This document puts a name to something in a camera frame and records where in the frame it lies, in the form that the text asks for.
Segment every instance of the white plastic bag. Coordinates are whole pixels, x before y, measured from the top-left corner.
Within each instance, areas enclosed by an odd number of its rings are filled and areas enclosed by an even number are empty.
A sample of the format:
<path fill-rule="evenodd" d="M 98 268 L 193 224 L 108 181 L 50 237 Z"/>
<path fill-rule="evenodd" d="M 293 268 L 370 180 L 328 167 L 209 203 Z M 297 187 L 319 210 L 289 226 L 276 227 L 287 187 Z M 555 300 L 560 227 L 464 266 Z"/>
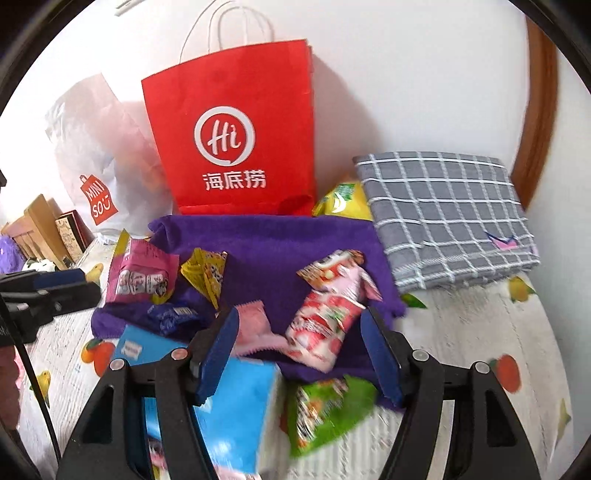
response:
<path fill-rule="evenodd" d="M 46 114 L 60 177 L 86 226 L 104 243 L 121 230 L 150 234 L 173 200 L 160 158 L 105 78 L 76 83 Z"/>

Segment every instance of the hi logo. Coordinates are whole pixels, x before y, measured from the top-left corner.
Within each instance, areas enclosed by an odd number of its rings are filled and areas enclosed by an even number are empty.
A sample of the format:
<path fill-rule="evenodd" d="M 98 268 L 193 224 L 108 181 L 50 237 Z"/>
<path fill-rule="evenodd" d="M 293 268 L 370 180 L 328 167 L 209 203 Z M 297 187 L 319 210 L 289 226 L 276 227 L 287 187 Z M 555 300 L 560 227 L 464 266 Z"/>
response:
<path fill-rule="evenodd" d="M 199 153 L 221 167 L 242 163 L 255 146 L 251 120 L 231 106 L 217 106 L 205 112 L 195 124 L 194 136 Z"/>

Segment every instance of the red paper bag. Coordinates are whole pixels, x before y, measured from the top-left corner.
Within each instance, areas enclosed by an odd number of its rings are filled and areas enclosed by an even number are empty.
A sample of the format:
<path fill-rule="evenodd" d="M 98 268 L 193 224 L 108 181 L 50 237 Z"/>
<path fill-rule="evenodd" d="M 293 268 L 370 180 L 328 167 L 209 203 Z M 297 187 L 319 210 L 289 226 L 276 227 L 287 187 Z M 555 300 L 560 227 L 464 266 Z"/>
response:
<path fill-rule="evenodd" d="M 311 215 L 311 52 L 306 40 L 218 51 L 142 81 L 183 214 Z"/>

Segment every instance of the black device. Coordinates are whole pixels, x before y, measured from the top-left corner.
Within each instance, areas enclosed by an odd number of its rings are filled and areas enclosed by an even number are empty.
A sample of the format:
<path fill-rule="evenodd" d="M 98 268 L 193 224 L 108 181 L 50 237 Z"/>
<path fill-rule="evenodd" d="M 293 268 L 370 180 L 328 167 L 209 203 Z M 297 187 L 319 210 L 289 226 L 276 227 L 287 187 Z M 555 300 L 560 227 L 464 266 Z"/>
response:
<path fill-rule="evenodd" d="M 404 335 L 389 331 L 370 311 L 399 366 L 406 407 L 381 480 L 427 478 L 444 400 L 455 401 L 444 480 L 540 480 L 519 418 L 487 364 L 442 365 L 427 352 L 413 350 Z M 224 321 L 220 315 L 211 329 L 219 331 Z M 171 479 L 216 480 L 192 421 L 192 406 L 200 404 L 196 372 L 214 343 L 206 330 L 197 333 L 182 358 L 175 350 L 134 367 L 114 360 L 80 415 L 57 480 L 152 480 L 142 397 L 156 398 Z"/>
<path fill-rule="evenodd" d="M 87 283 L 80 269 L 63 272 L 26 271 L 0 275 L 0 297 L 23 343 L 33 343 L 37 330 L 55 315 L 86 310 L 100 302 L 100 287 Z M 5 322 L 0 320 L 0 347 L 14 345 Z"/>
<path fill-rule="evenodd" d="M 24 345 L 34 342 L 39 327 L 50 323 L 55 315 L 96 307 L 101 299 L 100 287 L 84 278 L 82 270 L 26 271 L 0 276 L 0 347 L 17 348 L 35 397 L 41 400 L 41 412 L 58 458 L 56 434 Z M 18 433 L 9 432 L 1 421 L 0 465 L 3 475 L 11 480 L 40 480 Z"/>

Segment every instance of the bed sheet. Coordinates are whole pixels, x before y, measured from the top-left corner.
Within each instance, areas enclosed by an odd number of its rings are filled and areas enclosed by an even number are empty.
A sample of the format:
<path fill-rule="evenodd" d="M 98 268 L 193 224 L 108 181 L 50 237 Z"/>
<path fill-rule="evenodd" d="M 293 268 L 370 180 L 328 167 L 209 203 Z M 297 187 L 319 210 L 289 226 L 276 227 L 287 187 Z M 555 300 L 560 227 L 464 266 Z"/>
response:
<path fill-rule="evenodd" d="M 94 243 L 79 262 L 89 271 L 105 266 L 106 278 L 114 246 Z M 426 309 L 409 308 L 395 328 L 413 348 L 423 348 L 440 362 L 468 367 L 487 361 L 503 377 L 517 415 L 524 425 L 538 466 L 546 472 L 555 452 L 571 454 L 570 396 L 560 352 L 539 298 L 513 302 L 508 281 L 459 290 L 434 289 L 413 293 Z M 99 377 L 92 364 L 80 360 L 83 345 L 92 338 L 91 310 L 57 317 L 40 329 L 28 347 L 36 373 L 51 372 L 50 415 L 60 448 L 66 447 Z M 54 478 L 57 464 L 30 383 L 21 393 L 19 431 L 31 458 L 44 478 Z M 453 418 L 452 402 L 445 402 L 430 479 L 445 468 Z M 281 462 L 281 477 L 289 480 L 349 480 L 379 477 L 400 426 L 402 414 L 375 407 L 359 427 L 341 439 L 298 460 Z"/>

